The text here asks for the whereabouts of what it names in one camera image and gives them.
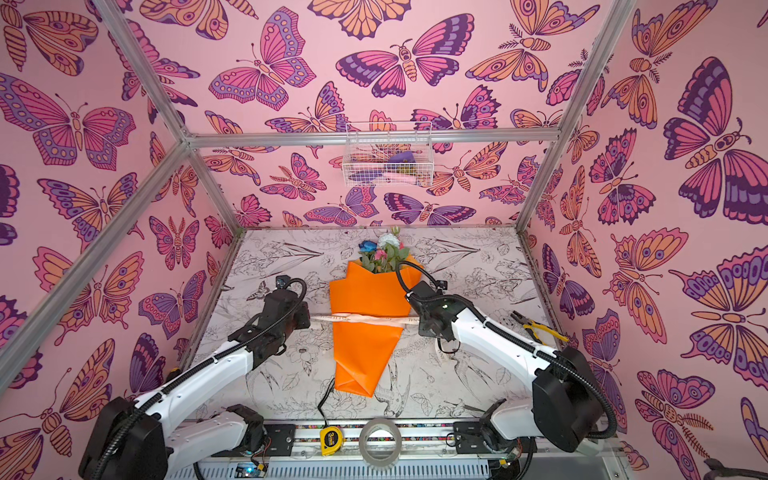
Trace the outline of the small pink fake rose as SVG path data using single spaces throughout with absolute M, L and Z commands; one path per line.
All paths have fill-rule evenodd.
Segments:
M 377 249 L 372 257 L 372 265 L 374 273 L 388 273 L 392 271 L 390 265 L 390 259 L 386 250 Z

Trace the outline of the orange wrapping paper sheet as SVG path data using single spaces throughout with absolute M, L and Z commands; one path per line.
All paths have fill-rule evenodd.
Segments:
M 405 290 L 422 274 L 405 266 L 396 272 L 372 273 L 351 261 L 346 276 L 329 284 L 331 313 L 352 314 L 351 320 L 333 324 L 335 389 L 372 397 L 399 342 L 411 306 Z

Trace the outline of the white fake rose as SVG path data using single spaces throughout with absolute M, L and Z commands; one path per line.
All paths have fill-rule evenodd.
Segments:
M 386 233 L 379 237 L 377 248 L 379 250 L 385 250 L 387 247 L 392 247 L 395 250 L 399 250 L 402 244 L 401 240 L 399 239 L 399 233 L 399 227 L 391 227 Z

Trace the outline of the blue fake rose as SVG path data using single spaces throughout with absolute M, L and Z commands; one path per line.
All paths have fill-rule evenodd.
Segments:
M 378 249 L 378 244 L 371 240 L 365 240 L 361 242 L 358 247 L 361 254 L 367 255 L 375 253 Z

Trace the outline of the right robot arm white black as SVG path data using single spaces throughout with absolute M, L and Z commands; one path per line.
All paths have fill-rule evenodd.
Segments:
M 469 347 L 526 388 L 524 399 L 498 400 L 481 416 L 477 435 L 490 451 L 509 451 L 544 438 L 574 453 L 584 441 L 616 435 L 618 414 L 581 352 L 572 347 L 557 350 L 516 333 L 470 300 L 446 293 L 445 282 L 414 262 L 398 261 L 395 273 L 419 317 L 421 336 Z

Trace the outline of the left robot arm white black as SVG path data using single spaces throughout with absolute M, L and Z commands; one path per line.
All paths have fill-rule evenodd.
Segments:
M 117 397 L 100 412 L 78 467 L 83 479 L 163 479 L 221 452 L 260 453 L 264 418 L 236 404 L 208 420 L 190 415 L 235 380 L 284 353 L 290 335 L 310 326 L 307 284 L 283 275 L 260 313 L 211 356 L 133 400 Z

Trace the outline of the yellow tape measure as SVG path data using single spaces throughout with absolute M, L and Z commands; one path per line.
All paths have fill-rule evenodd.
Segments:
M 330 424 L 329 418 L 324 412 L 324 406 L 329 399 L 331 393 L 335 389 L 335 379 L 332 378 L 330 383 L 321 397 L 317 405 L 317 410 L 320 413 L 323 420 L 323 428 L 320 431 L 320 444 L 321 454 L 323 456 L 331 456 L 338 452 L 344 443 L 343 432 L 340 427 Z

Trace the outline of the clear tape roll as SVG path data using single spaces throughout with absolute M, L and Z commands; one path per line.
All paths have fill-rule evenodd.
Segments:
M 400 458 L 402 447 L 400 429 L 390 419 L 374 418 L 360 431 L 359 453 L 372 469 L 385 471 L 393 468 Z

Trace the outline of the green circuit board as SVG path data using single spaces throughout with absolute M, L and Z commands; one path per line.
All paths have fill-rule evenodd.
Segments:
M 259 462 L 238 463 L 235 468 L 236 479 L 265 479 L 267 473 L 267 466 Z

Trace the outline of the yellow handled pliers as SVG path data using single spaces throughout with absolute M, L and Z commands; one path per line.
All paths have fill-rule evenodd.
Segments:
M 547 325 L 536 322 L 518 311 L 513 311 L 511 317 L 538 344 L 557 348 L 558 346 L 567 345 L 570 341 L 568 336 L 559 333 Z

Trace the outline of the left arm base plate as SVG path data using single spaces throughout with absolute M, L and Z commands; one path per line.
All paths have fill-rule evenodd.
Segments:
M 297 425 L 267 423 L 262 427 L 254 454 L 259 457 L 290 457 L 295 444 Z

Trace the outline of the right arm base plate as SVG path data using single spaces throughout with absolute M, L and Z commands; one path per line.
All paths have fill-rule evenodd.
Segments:
M 489 422 L 479 419 L 454 422 L 446 443 L 459 454 L 491 455 L 507 460 L 517 460 L 538 452 L 534 438 L 506 439 Z

